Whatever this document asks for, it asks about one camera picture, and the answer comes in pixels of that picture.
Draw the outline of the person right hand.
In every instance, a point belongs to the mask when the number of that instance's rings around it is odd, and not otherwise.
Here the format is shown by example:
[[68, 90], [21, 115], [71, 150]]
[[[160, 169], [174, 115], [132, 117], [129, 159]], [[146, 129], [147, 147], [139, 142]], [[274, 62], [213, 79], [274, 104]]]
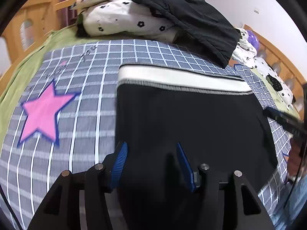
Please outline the person right hand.
[[287, 171], [290, 177], [297, 175], [299, 165], [302, 160], [300, 157], [300, 149], [302, 146], [302, 140], [296, 137], [290, 139], [291, 149], [289, 151], [289, 158], [287, 161]]

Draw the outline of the blue sleeve forearm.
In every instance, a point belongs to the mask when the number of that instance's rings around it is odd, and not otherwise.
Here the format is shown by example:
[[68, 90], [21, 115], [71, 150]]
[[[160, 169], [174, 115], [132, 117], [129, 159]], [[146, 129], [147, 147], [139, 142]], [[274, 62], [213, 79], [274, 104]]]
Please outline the blue sleeve forearm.
[[284, 206], [291, 188], [292, 183], [288, 182], [281, 191], [280, 200], [271, 215], [275, 229], [288, 229], [302, 210], [306, 202], [306, 176], [295, 185], [290, 199]]

